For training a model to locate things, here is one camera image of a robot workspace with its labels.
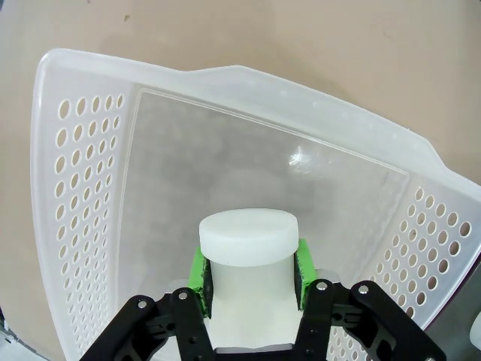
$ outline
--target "screw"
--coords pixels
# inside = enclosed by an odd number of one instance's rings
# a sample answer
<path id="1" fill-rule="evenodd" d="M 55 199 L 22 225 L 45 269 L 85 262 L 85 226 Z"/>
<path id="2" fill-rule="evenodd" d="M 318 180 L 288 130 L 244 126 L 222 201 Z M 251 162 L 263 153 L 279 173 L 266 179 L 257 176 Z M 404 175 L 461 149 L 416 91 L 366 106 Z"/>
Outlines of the screw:
<path id="1" fill-rule="evenodd" d="M 319 282 L 317 285 L 316 285 L 316 288 L 319 290 L 319 291 L 326 291 L 328 289 L 328 284 L 326 282 Z"/>
<path id="2" fill-rule="evenodd" d="M 365 295 L 366 293 L 368 293 L 368 291 L 369 291 L 368 286 L 365 286 L 364 284 L 359 287 L 359 293 L 361 293 L 362 295 Z"/>

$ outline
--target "white lid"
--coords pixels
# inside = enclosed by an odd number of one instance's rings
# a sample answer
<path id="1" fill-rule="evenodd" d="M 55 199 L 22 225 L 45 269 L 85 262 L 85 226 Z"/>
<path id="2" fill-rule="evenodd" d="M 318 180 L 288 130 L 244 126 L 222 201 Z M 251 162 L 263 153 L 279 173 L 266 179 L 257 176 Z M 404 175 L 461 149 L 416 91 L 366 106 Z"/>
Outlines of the white lid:
<path id="1" fill-rule="evenodd" d="M 199 225 L 201 251 L 221 265 L 267 265 L 291 256 L 299 243 L 298 220 L 275 209 L 220 212 Z"/>

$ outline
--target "white plastic basket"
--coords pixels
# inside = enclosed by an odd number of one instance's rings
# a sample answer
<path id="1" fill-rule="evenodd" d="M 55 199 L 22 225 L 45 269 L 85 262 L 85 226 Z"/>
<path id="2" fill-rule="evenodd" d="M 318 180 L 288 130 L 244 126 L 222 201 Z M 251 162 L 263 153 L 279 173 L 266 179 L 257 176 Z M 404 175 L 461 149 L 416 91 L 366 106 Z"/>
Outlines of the white plastic basket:
<path id="1" fill-rule="evenodd" d="M 408 129 L 240 66 L 175 71 L 52 50 L 32 111 L 32 203 L 62 348 L 79 359 L 134 294 L 188 275 L 198 222 L 293 213 L 317 267 L 375 280 L 421 326 L 480 252 L 481 189 Z M 329 359 L 366 359 L 333 329 Z"/>

